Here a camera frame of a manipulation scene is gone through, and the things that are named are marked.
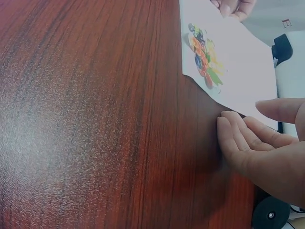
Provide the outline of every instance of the white paper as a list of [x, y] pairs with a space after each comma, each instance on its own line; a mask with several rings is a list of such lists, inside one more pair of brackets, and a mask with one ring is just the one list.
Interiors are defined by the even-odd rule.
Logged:
[[[260, 114], [255, 107], [256, 101], [277, 97], [270, 47], [255, 38], [236, 19], [223, 19], [209, 0], [180, 0], [180, 16], [183, 74], [192, 77], [216, 102], [277, 129], [277, 122]], [[192, 50], [189, 41], [194, 36], [190, 23], [202, 29], [206, 40], [214, 42], [216, 59], [224, 68], [215, 66], [214, 62], [201, 66], [220, 69], [223, 75], [217, 75], [223, 85], [213, 83], [211, 89], [207, 86], [207, 77], [199, 73], [195, 62], [198, 52]], [[205, 49], [210, 54], [212, 49]]]

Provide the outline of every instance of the reddish-brown tabletop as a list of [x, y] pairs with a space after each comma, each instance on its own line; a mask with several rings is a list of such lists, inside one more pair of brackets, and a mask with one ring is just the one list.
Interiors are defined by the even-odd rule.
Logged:
[[178, 0], [0, 0], [0, 228], [249, 229]]

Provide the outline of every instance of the black wheel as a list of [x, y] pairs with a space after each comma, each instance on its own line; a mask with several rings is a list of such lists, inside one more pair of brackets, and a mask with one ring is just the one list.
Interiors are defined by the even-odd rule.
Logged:
[[274, 197], [267, 197], [255, 208], [252, 215], [254, 229], [282, 229], [288, 221], [290, 205]]

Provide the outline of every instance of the finger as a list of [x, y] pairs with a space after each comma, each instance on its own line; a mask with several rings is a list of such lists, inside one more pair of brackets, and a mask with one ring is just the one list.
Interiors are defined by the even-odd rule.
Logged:
[[248, 128], [244, 120], [241, 118], [241, 116], [236, 112], [223, 112], [224, 116], [228, 118], [229, 122], [236, 122], [238, 129], [240, 133], [243, 135], [246, 144], [252, 149], [252, 150], [258, 150], [258, 151], [270, 151], [273, 150], [274, 147], [271, 146], [268, 143], [263, 142], [256, 134]]
[[241, 0], [237, 11], [234, 12], [233, 15], [236, 16], [239, 21], [243, 21], [250, 15], [255, 4], [256, 0]]
[[220, 13], [225, 18], [231, 15], [237, 8], [238, 0], [222, 0], [220, 4]]
[[239, 114], [233, 111], [224, 111], [221, 113], [221, 115], [230, 122], [233, 138], [237, 144], [238, 149], [241, 151], [249, 151], [250, 147], [237, 125], [237, 121], [240, 118]]
[[238, 149], [230, 122], [225, 117], [219, 117], [217, 120], [217, 134], [226, 162], [240, 173], [246, 174], [247, 154]]
[[279, 122], [292, 123], [300, 141], [305, 140], [305, 99], [273, 99], [259, 101], [257, 109], [265, 116]]
[[213, 3], [214, 6], [216, 6], [217, 8], [219, 8], [220, 3], [217, 0], [211, 0], [211, 3]]
[[273, 99], [259, 101], [256, 108], [263, 115], [284, 123], [295, 123], [295, 118], [305, 99]]
[[280, 134], [253, 117], [244, 118], [244, 122], [259, 139], [273, 146], [274, 148], [280, 148], [299, 142], [297, 138], [286, 134]]

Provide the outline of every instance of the black object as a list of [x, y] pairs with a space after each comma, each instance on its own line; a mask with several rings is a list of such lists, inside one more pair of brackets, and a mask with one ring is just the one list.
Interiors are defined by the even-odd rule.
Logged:
[[288, 221], [290, 205], [274, 197], [267, 197], [255, 208], [252, 215], [254, 229], [282, 229]]
[[277, 65], [289, 60], [294, 52], [286, 34], [275, 38], [271, 49], [273, 57], [278, 59]]

